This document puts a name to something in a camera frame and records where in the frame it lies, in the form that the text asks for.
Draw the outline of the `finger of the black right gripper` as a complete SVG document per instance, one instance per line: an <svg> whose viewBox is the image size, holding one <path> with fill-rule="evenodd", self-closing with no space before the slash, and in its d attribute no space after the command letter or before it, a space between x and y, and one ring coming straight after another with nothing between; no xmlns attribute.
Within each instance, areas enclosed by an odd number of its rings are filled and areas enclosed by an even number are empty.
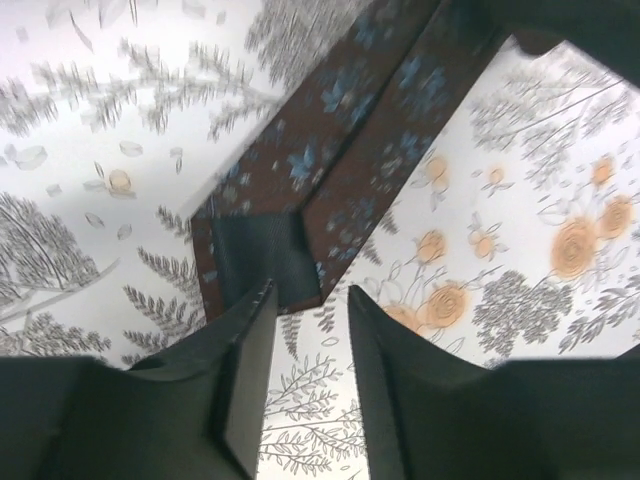
<svg viewBox="0 0 640 480"><path fill-rule="evenodd" d="M496 23L539 55L566 40L634 86L639 85L637 1L486 1Z"/></svg>

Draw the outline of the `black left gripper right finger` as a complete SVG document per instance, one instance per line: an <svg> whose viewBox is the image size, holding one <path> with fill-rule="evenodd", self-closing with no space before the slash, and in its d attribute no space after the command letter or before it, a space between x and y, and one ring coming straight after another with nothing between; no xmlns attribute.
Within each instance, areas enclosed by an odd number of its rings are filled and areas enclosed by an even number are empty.
<svg viewBox="0 0 640 480"><path fill-rule="evenodd" d="M369 474L388 479L635 479L639 352L485 369L348 295Z"/></svg>

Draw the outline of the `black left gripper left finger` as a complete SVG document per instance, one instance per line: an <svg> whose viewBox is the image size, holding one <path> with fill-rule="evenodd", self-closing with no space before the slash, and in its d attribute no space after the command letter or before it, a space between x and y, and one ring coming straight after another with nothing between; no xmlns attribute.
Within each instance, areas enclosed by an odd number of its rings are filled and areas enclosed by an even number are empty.
<svg viewBox="0 0 640 480"><path fill-rule="evenodd" d="M277 316L272 282L127 370L1 361L5 479L252 479Z"/></svg>

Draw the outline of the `brown blue floral tie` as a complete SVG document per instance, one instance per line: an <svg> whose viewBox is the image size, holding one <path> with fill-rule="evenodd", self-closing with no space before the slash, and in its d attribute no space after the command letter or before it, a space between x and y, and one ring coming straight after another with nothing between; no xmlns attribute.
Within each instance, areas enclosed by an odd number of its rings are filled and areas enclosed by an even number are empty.
<svg viewBox="0 0 640 480"><path fill-rule="evenodd" d="M321 305L506 38L479 1L375 1L192 220L208 319Z"/></svg>

